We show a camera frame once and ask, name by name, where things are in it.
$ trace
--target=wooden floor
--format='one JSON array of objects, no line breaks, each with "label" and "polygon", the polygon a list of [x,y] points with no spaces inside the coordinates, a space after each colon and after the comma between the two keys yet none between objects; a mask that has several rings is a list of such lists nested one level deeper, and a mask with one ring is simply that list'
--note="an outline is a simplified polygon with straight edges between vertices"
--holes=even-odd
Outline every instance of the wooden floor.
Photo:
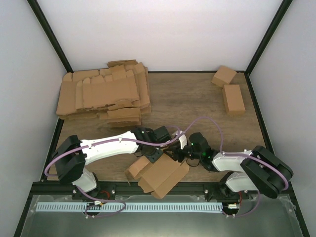
[{"label": "wooden floor", "polygon": [[[172,73],[149,74],[152,113],[142,117],[143,126],[156,129],[163,125],[177,125],[184,130],[200,116],[212,117],[224,133],[223,150],[239,152],[264,145],[244,74],[238,73],[232,84],[240,84],[246,113],[230,117],[225,112],[222,88],[211,83],[213,74]],[[127,128],[109,128],[99,119],[66,120],[57,147],[70,135],[79,139],[99,139],[119,135]],[[209,145],[219,149],[220,134],[209,120],[199,120],[187,133],[201,132]],[[124,171],[133,164],[135,155],[118,155],[98,160],[86,168],[94,172],[99,180],[126,181]],[[53,166],[50,173],[56,173]],[[202,166],[191,167],[182,181],[219,181],[225,172],[208,172]]]}]

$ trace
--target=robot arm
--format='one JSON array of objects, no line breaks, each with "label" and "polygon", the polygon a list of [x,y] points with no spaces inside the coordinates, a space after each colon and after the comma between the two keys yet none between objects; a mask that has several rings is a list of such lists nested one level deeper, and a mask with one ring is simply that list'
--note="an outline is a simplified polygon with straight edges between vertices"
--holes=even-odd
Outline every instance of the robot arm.
[{"label": "robot arm", "polygon": [[171,136],[164,126],[156,130],[138,127],[118,136],[98,140],[79,140],[76,135],[70,136],[55,151],[53,158],[74,148],[84,148],[56,161],[55,166],[59,182],[61,184],[73,183],[87,193],[97,187],[98,181],[96,176],[85,168],[86,165],[102,158],[135,152],[141,152],[151,162],[155,162],[163,154],[156,147],[138,144],[133,140],[163,143],[171,140]]},{"label": "robot arm", "polygon": [[59,182],[73,183],[86,193],[93,190],[98,192],[96,176],[84,167],[102,158],[135,152],[141,152],[152,163],[165,153],[178,162],[182,162],[185,158],[199,159],[201,165],[208,171],[233,171],[229,176],[225,176],[224,187],[221,188],[221,190],[226,190],[227,195],[244,190],[258,190],[270,198],[276,198],[284,189],[284,179],[279,174],[249,159],[249,156],[272,166],[287,181],[293,176],[293,171],[285,163],[262,146],[241,153],[220,153],[211,149],[207,140],[199,132],[189,137],[189,144],[185,135],[180,136],[177,142],[165,147],[163,152],[155,146],[143,145],[133,140],[158,144],[171,140],[171,136],[164,126],[156,130],[138,127],[118,136],[98,140],[80,141],[76,135],[70,136],[53,154],[54,158],[74,148],[85,148],[56,161]]}]

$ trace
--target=white wall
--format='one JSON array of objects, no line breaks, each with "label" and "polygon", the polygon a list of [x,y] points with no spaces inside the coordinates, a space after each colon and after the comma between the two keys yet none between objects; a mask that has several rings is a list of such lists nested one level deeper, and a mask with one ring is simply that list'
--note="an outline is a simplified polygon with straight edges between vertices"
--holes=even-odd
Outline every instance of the white wall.
[{"label": "white wall", "polygon": [[293,1],[251,81],[277,156],[316,236],[316,1]]},{"label": "white wall", "polygon": [[74,70],[245,70],[281,0],[39,0]]},{"label": "white wall", "polygon": [[56,126],[65,69],[25,0],[0,3],[0,236],[13,236]]}]

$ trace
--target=cardboard piece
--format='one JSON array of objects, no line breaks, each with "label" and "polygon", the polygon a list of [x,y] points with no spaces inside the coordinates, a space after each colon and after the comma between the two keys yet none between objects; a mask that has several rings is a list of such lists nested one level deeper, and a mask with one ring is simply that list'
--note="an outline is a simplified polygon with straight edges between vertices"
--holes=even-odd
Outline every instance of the cardboard piece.
[{"label": "cardboard piece", "polygon": [[57,115],[66,116],[76,112],[76,86],[77,83],[72,81],[72,73],[67,73],[60,87]]},{"label": "cardboard piece", "polygon": [[136,107],[133,105],[133,102],[130,100],[120,100],[115,103],[115,105],[109,106],[108,110],[118,110],[123,108],[132,108]]},{"label": "cardboard piece", "polygon": [[110,70],[112,72],[113,80],[126,78],[126,71],[125,71],[124,65],[112,67],[110,68]]},{"label": "cardboard piece", "polygon": [[102,76],[86,78],[82,85],[83,109],[98,109],[114,105],[120,100],[139,100],[135,80],[132,78],[105,82]]},{"label": "cardboard piece", "polygon": [[[149,83],[148,83],[148,69],[145,69],[143,63],[135,63],[136,60],[121,60],[109,62],[108,66],[124,66],[126,70],[127,77],[129,77],[129,71],[132,70],[135,78],[135,83],[137,86],[137,92],[139,93],[139,105],[135,104],[135,107],[140,107],[141,109],[146,108],[150,105],[149,97]],[[147,108],[144,110],[145,113],[150,113],[151,109]]]},{"label": "cardboard piece", "polygon": [[149,91],[149,75],[148,75],[148,68],[145,67],[145,72],[146,72],[146,83],[147,83],[147,91],[148,91],[148,97],[149,97],[149,105],[148,107],[142,108],[141,109],[141,114],[149,114],[152,112],[152,107],[150,104],[150,91]]},{"label": "cardboard piece", "polygon": [[219,70],[215,73],[212,79],[212,83],[220,87],[223,87],[224,85],[231,83],[236,73],[237,72],[235,72],[233,69],[221,66]]},{"label": "cardboard piece", "polygon": [[131,127],[131,126],[140,126],[141,122],[111,122],[108,123],[110,127]]},{"label": "cardboard piece", "polygon": [[134,162],[124,173],[128,181],[139,179],[150,167],[154,164],[151,163],[146,157],[140,157]]},{"label": "cardboard piece", "polygon": [[80,81],[85,78],[92,78],[100,75],[99,70],[76,71],[73,73],[73,81]]},{"label": "cardboard piece", "polygon": [[135,59],[132,60],[120,60],[120,61],[112,61],[108,62],[107,65],[108,67],[114,67],[114,66],[119,66],[119,65],[136,65],[137,61]]},{"label": "cardboard piece", "polygon": [[148,89],[147,89],[146,72],[145,72],[143,63],[136,64],[134,66],[133,72],[138,79],[140,108],[143,109],[149,106],[150,104]]},{"label": "cardboard piece", "polygon": [[140,108],[123,108],[107,112],[99,112],[99,119],[105,119],[110,127],[141,125]]},{"label": "cardboard piece", "polygon": [[105,76],[112,75],[112,72],[109,68],[102,68],[100,69],[100,75],[105,77]]},{"label": "cardboard piece", "polygon": [[224,104],[227,114],[243,115],[246,111],[239,85],[224,85]]},{"label": "cardboard piece", "polygon": [[[65,74],[56,112],[61,119],[98,116],[111,126],[140,125],[140,114],[151,112],[148,69],[136,60],[108,65],[108,69]],[[124,108],[139,108],[140,113],[108,118],[107,111]]]},{"label": "cardboard piece", "polygon": [[59,116],[60,119],[67,119],[67,120],[94,119],[96,117],[97,117],[97,113],[95,111],[84,111],[84,112],[79,112],[72,115]]},{"label": "cardboard piece", "polygon": [[76,85],[76,110],[83,108],[82,80]]},{"label": "cardboard piece", "polygon": [[107,112],[109,119],[117,119],[122,117],[140,117],[140,108],[124,108]]},{"label": "cardboard piece", "polygon": [[145,193],[161,199],[189,172],[189,166],[174,161],[163,154],[155,163],[139,158],[126,171],[127,177],[139,179],[138,185]]}]

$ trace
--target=black metal frame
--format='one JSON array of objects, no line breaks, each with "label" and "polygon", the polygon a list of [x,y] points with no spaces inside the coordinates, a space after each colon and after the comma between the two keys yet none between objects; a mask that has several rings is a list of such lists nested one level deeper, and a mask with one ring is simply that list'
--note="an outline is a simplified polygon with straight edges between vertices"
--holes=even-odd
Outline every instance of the black metal frame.
[{"label": "black metal frame", "polygon": [[[41,24],[43,30],[47,34],[48,39],[50,40],[51,44],[53,45],[54,49],[56,50],[56,53],[58,54],[61,62],[63,63],[65,69],[67,72],[73,72],[66,55],[64,54],[55,34],[53,33],[51,27],[49,26],[48,21],[46,20],[37,0],[28,0],[28,3],[30,4],[35,16],[39,20],[39,23]],[[266,46],[268,45],[273,33],[277,29],[279,23],[281,22],[284,14],[286,13],[287,9],[289,8],[290,4],[292,3],[292,0],[283,0],[282,4],[280,5],[275,17],[273,18],[273,21],[271,22],[267,32],[265,33],[261,43],[259,44],[258,49],[256,50],[251,62],[249,63],[248,68],[246,71],[238,71],[240,73],[244,73],[247,81],[247,85],[249,88],[249,92],[251,95],[251,99],[255,108],[255,112],[257,115],[257,119],[260,125],[260,129],[263,135],[263,139],[266,145],[266,148],[273,152],[273,148],[271,145],[271,141],[269,139],[267,129],[265,127],[260,108],[256,99],[256,96],[254,94],[251,81],[249,78],[249,75],[251,74],[252,70],[254,69],[255,65],[257,64],[260,56],[264,52]],[[177,72],[151,72],[151,73],[214,73],[215,71],[177,71]],[[53,139],[48,151],[47,159],[45,162],[45,166],[51,161],[52,159],[52,153],[56,150],[57,142],[60,136],[60,132],[63,126],[63,120],[59,119],[57,122],[57,126],[53,135]],[[103,186],[109,186],[111,188],[115,189],[115,194],[120,196],[130,196],[130,195],[143,195],[143,191],[140,189],[140,187],[137,185],[136,182],[131,183],[131,186],[127,182],[100,182]],[[170,191],[170,195],[205,195],[207,197],[207,194],[204,192],[205,189],[211,189],[213,185],[216,185],[217,182],[180,182],[178,183],[172,191]],[[16,228],[15,237],[19,237],[22,233],[23,226],[25,223],[25,218],[27,216],[28,210],[31,205],[31,200],[33,195],[72,195],[73,194],[73,185],[61,185],[57,181],[47,181],[47,178],[45,177],[44,173],[42,173],[41,181],[40,182],[34,182],[32,184],[28,199],[26,201],[24,210],[22,212],[20,221],[18,223],[18,226]],[[309,233],[303,218],[303,215],[301,213],[299,204],[297,202],[294,190],[292,185],[290,184],[290,187],[288,190],[282,192],[283,194],[288,194],[291,198],[292,203],[296,206],[296,216],[299,221],[302,233],[305,237],[309,237]],[[230,201],[229,199],[225,200],[219,200],[223,202]]]}]

